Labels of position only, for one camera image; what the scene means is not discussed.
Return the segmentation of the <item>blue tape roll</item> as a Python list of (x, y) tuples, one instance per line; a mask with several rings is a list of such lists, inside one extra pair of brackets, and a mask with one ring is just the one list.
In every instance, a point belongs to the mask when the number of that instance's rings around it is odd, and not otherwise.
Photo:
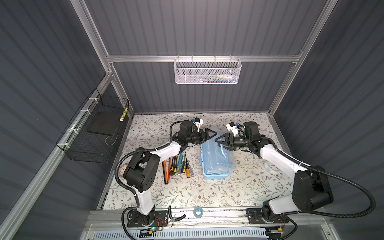
[(194, 213), (194, 216), (196, 218), (202, 218), (203, 214), (204, 214), (204, 211), (203, 211), (203, 209), (201, 207), (195, 207), (193, 213)]

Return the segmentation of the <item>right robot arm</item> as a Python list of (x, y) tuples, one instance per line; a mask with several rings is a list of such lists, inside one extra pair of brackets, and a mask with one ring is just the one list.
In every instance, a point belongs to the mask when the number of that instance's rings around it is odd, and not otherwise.
[(277, 147), (275, 142), (259, 133), (255, 122), (245, 122), (237, 130), (234, 123), (228, 125), (230, 132), (215, 139), (216, 143), (228, 151), (247, 149), (249, 152), (272, 163), (293, 180), (290, 194), (276, 197), (263, 203), (261, 217), (267, 223), (275, 221), (286, 213), (309, 213), (334, 201), (327, 175), (323, 168), (309, 169), (302, 162), (295, 160)]

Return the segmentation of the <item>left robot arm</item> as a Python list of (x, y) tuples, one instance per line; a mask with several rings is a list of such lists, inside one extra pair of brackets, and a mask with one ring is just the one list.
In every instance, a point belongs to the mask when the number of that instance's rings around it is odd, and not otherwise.
[(185, 151), (190, 144), (201, 145), (217, 135), (217, 132), (201, 128), (203, 120), (176, 121), (170, 125), (168, 143), (152, 148), (137, 148), (122, 156), (115, 168), (115, 180), (119, 186), (133, 193), (136, 216), (145, 226), (154, 218), (156, 207), (150, 188), (156, 178), (158, 166)]

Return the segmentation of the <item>orange handled hex key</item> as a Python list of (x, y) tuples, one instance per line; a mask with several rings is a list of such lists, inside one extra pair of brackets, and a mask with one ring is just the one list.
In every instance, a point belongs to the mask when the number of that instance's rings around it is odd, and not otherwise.
[(163, 177), (164, 177), (164, 184), (168, 184), (168, 171), (167, 171), (167, 165), (166, 162), (162, 162), (162, 168), (163, 168)]

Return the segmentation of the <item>blue plastic tool box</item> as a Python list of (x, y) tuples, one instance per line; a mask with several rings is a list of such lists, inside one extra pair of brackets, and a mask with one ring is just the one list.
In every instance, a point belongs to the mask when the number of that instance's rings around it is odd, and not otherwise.
[(201, 145), (200, 163), (203, 175), (206, 180), (225, 179), (236, 168), (234, 152), (215, 142), (217, 137), (226, 133), (225, 131), (216, 128), (211, 130), (217, 132), (217, 135)]

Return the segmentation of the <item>yellow handled screwdriver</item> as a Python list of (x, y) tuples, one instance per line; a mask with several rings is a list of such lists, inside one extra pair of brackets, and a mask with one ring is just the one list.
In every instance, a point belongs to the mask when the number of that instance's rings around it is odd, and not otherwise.
[(189, 179), (191, 177), (190, 167), (189, 167), (189, 161), (187, 154), (185, 154), (185, 167), (184, 167), (184, 174)]

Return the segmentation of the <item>yellow marker in basket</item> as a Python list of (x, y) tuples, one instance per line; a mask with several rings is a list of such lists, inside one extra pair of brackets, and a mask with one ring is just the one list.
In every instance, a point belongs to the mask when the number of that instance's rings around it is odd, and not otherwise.
[(121, 117), (120, 117), (120, 122), (123, 122), (123, 121), (124, 121), (124, 119), (125, 119), (127, 113), (128, 113), (128, 108), (125, 108), (124, 111), (123, 111), (123, 113), (122, 113), (122, 115), (121, 115)]

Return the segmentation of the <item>clear tape roll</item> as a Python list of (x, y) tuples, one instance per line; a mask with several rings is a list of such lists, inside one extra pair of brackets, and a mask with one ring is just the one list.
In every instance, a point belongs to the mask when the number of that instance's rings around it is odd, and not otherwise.
[(277, 168), (275, 165), (273, 165), (269, 161), (264, 162), (264, 167), (266, 171), (272, 175), (279, 175), (282, 173), (282, 171), (279, 168)]

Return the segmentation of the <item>red handled hex key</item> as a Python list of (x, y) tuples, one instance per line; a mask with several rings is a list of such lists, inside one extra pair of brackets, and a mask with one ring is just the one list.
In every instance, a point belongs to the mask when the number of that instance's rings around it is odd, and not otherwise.
[(172, 158), (169, 158), (169, 162), (168, 162), (168, 180), (167, 180), (167, 183), (169, 184), (170, 183), (170, 178), (171, 178), (171, 169), (172, 169)]

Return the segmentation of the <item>yellow black utility knife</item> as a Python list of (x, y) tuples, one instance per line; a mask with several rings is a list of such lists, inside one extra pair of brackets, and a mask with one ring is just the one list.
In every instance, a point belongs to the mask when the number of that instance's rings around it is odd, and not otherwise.
[(177, 163), (178, 163), (178, 155), (172, 157), (172, 169), (171, 169), (171, 176), (174, 176), (177, 171)]

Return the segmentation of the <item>teal pen tool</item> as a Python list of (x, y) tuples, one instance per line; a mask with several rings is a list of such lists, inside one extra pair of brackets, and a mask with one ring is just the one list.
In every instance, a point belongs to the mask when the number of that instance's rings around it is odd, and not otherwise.
[(180, 153), (178, 156), (177, 171), (176, 174), (180, 175), (182, 172), (182, 162), (183, 162), (183, 153)]

